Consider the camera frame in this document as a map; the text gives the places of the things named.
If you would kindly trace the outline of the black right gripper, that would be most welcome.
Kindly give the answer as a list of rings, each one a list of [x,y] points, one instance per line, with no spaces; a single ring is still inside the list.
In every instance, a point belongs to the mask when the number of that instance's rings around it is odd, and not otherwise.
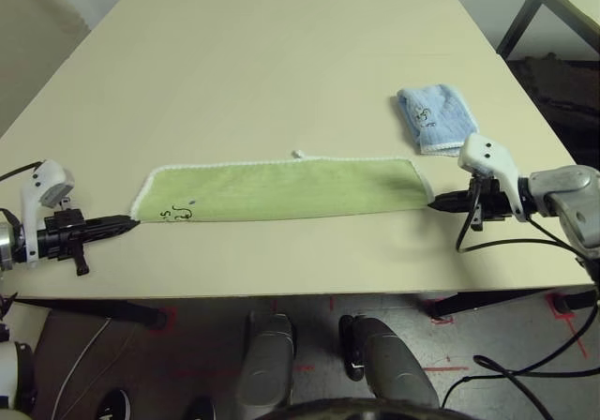
[[[496,178],[473,177],[469,190],[436,195],[428,205],[448,213],[471,213],[471,229],[481,232],[487,221],[504,221],[512,216],[510,202]]]

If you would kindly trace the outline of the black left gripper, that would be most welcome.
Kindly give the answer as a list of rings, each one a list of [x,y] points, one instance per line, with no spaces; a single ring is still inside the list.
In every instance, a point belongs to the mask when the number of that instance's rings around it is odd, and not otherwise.
[[[75,262],[76,274],[90,272],[84,257],[86,243],[108,239],[131,231],[140,222],[127,215],[84,219],[79,209],[56,211],[44,218],[45,228],[37,232],[39,258]]]

